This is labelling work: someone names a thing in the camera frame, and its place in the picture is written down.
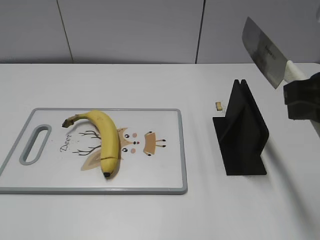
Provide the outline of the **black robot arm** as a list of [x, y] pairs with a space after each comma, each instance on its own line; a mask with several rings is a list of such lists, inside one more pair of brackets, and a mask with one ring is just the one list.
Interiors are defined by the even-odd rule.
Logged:
[[320, 74], [308, 79], [295, 80], [283, 87], [288, 118], [308, 120], [317, 134], [320, 133]]

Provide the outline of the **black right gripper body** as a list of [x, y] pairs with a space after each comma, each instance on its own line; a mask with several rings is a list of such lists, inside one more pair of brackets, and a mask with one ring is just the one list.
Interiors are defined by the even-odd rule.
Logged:
[[320, 120], [320, 73], [294, 80], [283, 87], [284, 103], [291, 120]]

